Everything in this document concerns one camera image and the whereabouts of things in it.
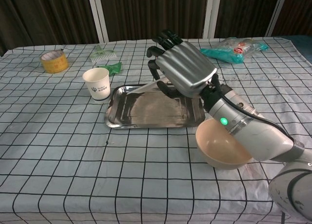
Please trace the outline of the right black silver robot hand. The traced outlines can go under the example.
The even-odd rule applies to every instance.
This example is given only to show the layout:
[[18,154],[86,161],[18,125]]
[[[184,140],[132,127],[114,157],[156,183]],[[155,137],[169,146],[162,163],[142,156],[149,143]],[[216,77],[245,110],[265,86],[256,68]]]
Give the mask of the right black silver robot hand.
[[198,99],[217,67],[171,30],[163,30],[152,41],[161,46],[150,46],[146,52],[147,57],[155,57],[148,61],[148,67],[159,89],[170,98],[183,95]]

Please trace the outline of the white round plate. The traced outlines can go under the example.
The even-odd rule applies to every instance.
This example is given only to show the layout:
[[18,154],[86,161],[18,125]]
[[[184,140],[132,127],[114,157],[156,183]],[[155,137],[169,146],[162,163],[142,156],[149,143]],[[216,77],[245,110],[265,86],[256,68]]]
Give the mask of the white round plate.
[[155,81],[153,81],[151,83],[148,83],[148,84],[145,84],[145,85],[143,85],[143,86],[141,86],[141,87],[139,87],[139,88],[137,88],[135,90],[132,90],[132,91],[128,92],[127,95],[130,95],[130,94],[143,94],[145,92],[148,92],[148,91],[152,90],[153,88],[157,88],[157,83],[161,82],[161,81],[163,83],[165,83],[165,84],[168,84],[168,83],[170,84],[171,83],[167,77],[163,77],[163,78],[161,78],[159,80],[155,80]]

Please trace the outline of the beige bowl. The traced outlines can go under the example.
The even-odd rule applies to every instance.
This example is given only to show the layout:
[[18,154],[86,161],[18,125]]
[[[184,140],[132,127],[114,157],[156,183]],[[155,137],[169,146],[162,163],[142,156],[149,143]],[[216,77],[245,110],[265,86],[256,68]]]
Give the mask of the beige bowl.
[[252,156],[214,119],[203,121],[196,130],[197,147],[212,167],[234,170],[248,163]]

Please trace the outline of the white paper cup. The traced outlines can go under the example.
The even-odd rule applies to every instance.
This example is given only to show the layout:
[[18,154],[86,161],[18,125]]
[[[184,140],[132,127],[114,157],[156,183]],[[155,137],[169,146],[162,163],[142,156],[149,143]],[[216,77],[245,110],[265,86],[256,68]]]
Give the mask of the white paper cup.
[[111,94],[109,71],[106,68],[95,67],[84,72],[82,78],[95,101],[103,101]]

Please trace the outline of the stainless steel rectangular tray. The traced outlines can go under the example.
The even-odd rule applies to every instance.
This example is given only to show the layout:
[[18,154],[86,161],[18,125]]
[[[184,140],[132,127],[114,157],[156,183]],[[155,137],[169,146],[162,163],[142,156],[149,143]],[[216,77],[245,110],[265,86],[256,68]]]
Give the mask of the stainless steel rectangular tray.
[[145,93],[130,93],[141,86],[141,84],[123,85],[113,91],[104,117],[108,127],[197,127],[205,120],[200,99],[185,96],[171,99],[158,87]]

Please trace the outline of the teal clear snack bag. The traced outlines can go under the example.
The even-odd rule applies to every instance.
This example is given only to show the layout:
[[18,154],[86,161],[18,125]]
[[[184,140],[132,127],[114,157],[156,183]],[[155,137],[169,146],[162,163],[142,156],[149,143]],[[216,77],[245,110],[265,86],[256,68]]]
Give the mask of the teal clear snack bag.
[[200,52],[206,57],[220,61],[240,64],[254,53],[265,51],[269,46],[265,43],[246,38],[226,38],[211,48],[202,48]]

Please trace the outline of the green sachet packet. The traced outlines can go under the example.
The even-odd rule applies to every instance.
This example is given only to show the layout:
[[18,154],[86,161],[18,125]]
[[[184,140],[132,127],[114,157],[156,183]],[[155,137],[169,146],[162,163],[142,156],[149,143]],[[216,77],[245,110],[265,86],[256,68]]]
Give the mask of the green sachet packet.
[[121,72],[122,62],[118,62],[118,63],[110,64],[110,65],[104,65],[103,67],[109,71],[109,76],[113,76]]

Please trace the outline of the green hand brush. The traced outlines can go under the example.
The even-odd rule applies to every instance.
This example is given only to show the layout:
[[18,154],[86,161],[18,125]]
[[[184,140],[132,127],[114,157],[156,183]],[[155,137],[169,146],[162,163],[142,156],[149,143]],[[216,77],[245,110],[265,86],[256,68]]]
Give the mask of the green hand brush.
[[95,46],[95,51],[90,55],[90,60],[93,63],[100,62],[100,61],[107,61],[109,59],[116,58],[117,55],[114,50],[105,50],[102,49],[99,44]]

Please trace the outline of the blue padded table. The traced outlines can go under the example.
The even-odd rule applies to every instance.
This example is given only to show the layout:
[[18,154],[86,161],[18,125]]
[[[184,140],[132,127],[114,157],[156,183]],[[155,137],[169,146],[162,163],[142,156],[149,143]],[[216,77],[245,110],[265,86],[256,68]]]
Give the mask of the blue padded table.
[[290,40],[302,54],[312,53],[312,36],[290,36]]

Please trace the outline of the yellow tape roll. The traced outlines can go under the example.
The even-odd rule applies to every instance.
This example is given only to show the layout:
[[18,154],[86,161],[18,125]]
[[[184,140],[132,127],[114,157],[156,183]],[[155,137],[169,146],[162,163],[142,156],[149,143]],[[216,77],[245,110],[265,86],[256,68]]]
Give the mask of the yellow tape roll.
[[40,61],[47,73],[59,73],[68,68],[68,61],[62,49],[43,54]]

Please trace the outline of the dark partition panel white frame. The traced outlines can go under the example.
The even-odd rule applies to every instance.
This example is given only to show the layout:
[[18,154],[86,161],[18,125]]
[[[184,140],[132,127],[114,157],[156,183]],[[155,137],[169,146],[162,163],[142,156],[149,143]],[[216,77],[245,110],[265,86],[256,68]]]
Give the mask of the dark partition panel white frame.
[[98,41],[89,0],[0,0],[0,56],[17,47]]
[[215,38],[263,37],[277,0],[220,0]]
[[312,0],[285,0],[273,36],[312,36]]
[[101,0],[110,41],[151,39],[164,29],[201,38],[207,0]]

